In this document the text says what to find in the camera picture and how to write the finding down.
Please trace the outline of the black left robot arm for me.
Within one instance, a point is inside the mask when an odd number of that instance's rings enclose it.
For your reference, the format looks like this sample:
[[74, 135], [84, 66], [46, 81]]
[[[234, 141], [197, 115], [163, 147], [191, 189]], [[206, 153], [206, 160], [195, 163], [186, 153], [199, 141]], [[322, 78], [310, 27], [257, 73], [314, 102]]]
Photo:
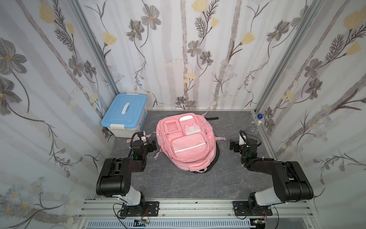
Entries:
[[135, 132], [130, 139], [129, 155], [105, 160], [96, 183], [96, 194], [116, 198], [127, 206], [145, 205], [144, 195], [132, 187], [132, 173], [143, 172], [147, 155], [157, 149], [144, 132]]

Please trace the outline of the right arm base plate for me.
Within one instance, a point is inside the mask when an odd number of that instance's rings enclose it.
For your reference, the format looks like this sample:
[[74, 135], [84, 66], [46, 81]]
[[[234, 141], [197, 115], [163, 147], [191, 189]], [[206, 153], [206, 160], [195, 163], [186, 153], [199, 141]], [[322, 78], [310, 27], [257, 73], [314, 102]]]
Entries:
[[249, 204], [248, 201], [233, 201], [234, 214], [237, 217], [242, 216], [272, 216], [270, 206], [258, 206], [256, 204]]

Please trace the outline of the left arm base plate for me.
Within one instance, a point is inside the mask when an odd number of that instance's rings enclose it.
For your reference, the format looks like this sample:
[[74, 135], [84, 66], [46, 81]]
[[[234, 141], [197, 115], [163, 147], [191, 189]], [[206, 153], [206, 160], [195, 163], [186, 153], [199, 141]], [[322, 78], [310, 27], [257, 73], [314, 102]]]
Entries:
[[123, 204], [121, 210], [118, 211], [117, 216], [125, 217], [157, 217], [160, 209], [159, 201], [142, 202], [136, 206], [127, 206]]

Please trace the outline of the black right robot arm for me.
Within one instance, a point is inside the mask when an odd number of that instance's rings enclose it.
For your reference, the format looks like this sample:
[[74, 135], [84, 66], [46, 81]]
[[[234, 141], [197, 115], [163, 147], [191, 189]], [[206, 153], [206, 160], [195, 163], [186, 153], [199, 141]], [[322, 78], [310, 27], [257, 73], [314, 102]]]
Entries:
[[257, 149], [261, 142], [257, 140], [257, 137], [240, 130], [239, 140], [230, 141], [230, 150], [240, 153], [240, 162], [245, 169], [267, 174], [272, 178], [271, 188], [250, 194], [247, 200], [249, 207], [254, 209], [285, 202], [311, 200], [314, 191], [300, 164], [296, 161], [283, 162], [259, 157]]

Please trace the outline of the pink school backpack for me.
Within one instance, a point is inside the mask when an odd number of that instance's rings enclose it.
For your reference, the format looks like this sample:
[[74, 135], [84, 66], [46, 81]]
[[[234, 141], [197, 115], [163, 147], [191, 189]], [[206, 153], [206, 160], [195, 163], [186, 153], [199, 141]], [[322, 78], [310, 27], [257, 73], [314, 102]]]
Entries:
[[217, 137], [205, 114], [185, 113], [166, 117], [156, 127], [156, 140], [160, 151], [182, 170], [206, 173], [219, 158]]

